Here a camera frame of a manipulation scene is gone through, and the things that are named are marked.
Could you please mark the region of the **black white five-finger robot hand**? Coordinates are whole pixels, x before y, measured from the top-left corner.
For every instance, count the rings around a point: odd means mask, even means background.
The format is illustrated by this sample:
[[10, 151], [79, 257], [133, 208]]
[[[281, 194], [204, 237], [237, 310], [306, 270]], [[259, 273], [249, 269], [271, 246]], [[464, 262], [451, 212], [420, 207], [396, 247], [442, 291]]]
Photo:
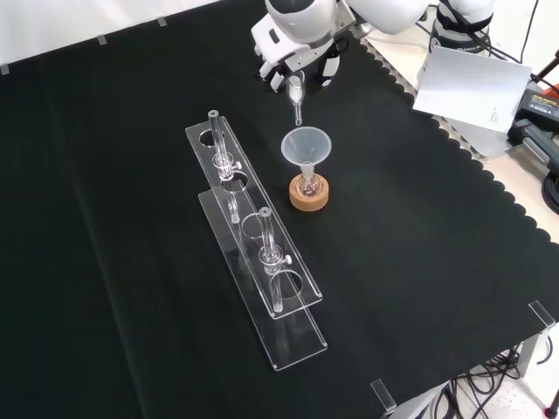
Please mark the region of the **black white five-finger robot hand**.
[[344, 51], [340, 37], [356, 22], [345, 1], [267, 1], [266, 15], [251, 29], [259, 77], [278, 93], [292, 76], [323, 88]]

